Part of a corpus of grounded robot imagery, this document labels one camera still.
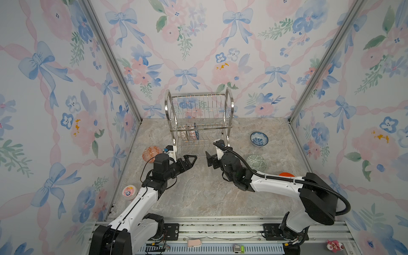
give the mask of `wire rack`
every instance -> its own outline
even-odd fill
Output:
[[[214,154],[213,142],[219,139],[229,146],[234,113],[229,88],[225,94],[176,96],[171,96],[167,90],[164,109],[178,156],[205,157],[206,151]]]

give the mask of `orange patterned bowl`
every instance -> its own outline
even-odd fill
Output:
[[[144,161],[148,162],[149,159],[155,157],[157,154],[160,154],[162,152],[163,152],[162,149],[160,149],[159,147],[150,146],[146,150],[143,151],[142,157]]]

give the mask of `blue and white bowl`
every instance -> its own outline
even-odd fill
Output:
[[[268,137],[262,132],[253,132],[250,136],[251,142],[257,147],[263,147],[268,143]]]

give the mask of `marble countertop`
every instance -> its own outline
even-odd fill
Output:
[[[265,133],[269,143],[262,148],[252,145],[249,135],[254,131]],[[139,178],[146,163],[142,159],[142,152],[152,145],[164,148],[171,141],[166,120],[144,119],[119,190],[129,184],[140,188]],[[250,154],[261,155],[267,162],[265,173],[289,172],[295,176],[306,174],[306,167],[284,118],[236,118],[233,120],[230,144],[243,158]],[[148,163],[144,173],[152,168],[153,164]],[[178,176],[176,185],[164,192],[149,212],[165,217],[283,216],[299,206],[300,200],[294,198],[268,192],[239,190],[233,183],[224,181],[221,173],[221,169],[207,167],[204,157],[199,158],[192,169]],[[109,219],[116,218],[130,201],[119,194],[114,203]]]

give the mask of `floral wallpaper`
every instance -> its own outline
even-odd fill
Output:
[[[353,0],[91,3],[142,117],[165,117],[166,89],[227,87],[235,116],[288,117]]]
[[[0,11],[0,255],[80,254],[137,120],[76,0]]]
[[[350,201],[340,219],[365,255],[408,254],[407,8],[366,2],[295,123],[313,171]]]

